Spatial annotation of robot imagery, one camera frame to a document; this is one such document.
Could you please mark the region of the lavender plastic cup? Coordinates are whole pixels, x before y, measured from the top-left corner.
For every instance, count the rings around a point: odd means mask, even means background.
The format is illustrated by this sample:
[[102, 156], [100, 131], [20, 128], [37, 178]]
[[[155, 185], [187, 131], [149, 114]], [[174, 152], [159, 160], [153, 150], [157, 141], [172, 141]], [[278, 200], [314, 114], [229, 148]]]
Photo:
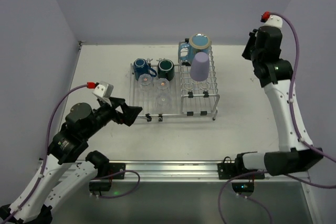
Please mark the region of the lavender plastic cup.
[[193, 80], [205, 81], [209, 75], [209, 56], [205, 52], [198, 52], [191, 64], [190, 76]]

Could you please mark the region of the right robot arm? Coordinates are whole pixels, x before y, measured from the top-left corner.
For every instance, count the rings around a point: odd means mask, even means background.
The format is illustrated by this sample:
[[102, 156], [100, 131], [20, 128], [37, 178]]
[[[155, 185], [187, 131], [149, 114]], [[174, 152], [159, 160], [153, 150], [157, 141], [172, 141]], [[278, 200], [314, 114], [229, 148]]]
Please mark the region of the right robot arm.
[[275, 152], [247, 152], [238, 154], [235, 166], [239, 172], [265, 170], [272, 176], [306, 172], [323, 156], [313, 145], [300, 110], [294, 89], [289, 61], [280, 58], [282, 33], [280, 28], [261, 26], [249, 34], [242, 56], [253, 64], [275, 118], [279, 150]]

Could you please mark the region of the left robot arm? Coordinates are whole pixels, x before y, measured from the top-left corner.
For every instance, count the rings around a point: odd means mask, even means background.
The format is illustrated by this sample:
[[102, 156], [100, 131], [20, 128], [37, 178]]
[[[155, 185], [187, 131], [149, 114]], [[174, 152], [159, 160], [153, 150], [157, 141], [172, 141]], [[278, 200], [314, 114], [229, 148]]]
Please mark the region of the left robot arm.
[[4, 223], [51, 223], [57, 207], [79, 187], [93, 179], [113, 176], [109, 159], [93, 151], [71, 175], [60, 181], [99, 130], [111, 121], [131, 126], [143, 110], [140, 106], [128, 106], [124, 99], [109, 100], [108, 103], [100, 102], [98, 109], [92, 109], [87, 103], [77, 103], [71, 108], [26, 189], [13, 203], [1, 206]]

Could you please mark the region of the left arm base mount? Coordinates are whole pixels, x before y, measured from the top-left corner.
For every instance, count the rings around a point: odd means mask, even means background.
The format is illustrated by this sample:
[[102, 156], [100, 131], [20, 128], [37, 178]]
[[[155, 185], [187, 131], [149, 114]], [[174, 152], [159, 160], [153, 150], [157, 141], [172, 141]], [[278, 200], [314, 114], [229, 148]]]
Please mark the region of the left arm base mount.
[[[115, 174], [117, 172], [124, 171], [126, 168], [125, 163], [109, 163], [105, 168], [98, 170], [97, 177], [105, 177], [108, 175]], [[108, 192], [114, 180], [122, 180], [124, 179], [124, 173], [117, 174], [109, 178], [105, 178], [103, 180], [92, 180], [89, 183], [89, 191], [92, 194], [98, 194], [102, 196], [102, 193]]]

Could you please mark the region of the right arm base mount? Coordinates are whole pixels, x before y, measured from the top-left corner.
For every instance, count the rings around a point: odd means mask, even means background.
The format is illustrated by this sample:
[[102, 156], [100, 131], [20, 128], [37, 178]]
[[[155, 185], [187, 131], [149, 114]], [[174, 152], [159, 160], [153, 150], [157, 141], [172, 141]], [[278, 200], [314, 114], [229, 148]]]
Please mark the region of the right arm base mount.
[[[229, 156], [226, 156], [221, 163], [217, 164], [217, 172], [219, 179], [231, 179], [233, 177], [246, 173], [240, 172], [236, 168], [234, 161]], [[243, 179], [248, 179], [248, 182], [232, 183], [232, 188], [235, 193], [244, 196], [251, 196], [255, 189], [254, 176], [245, 176]]]

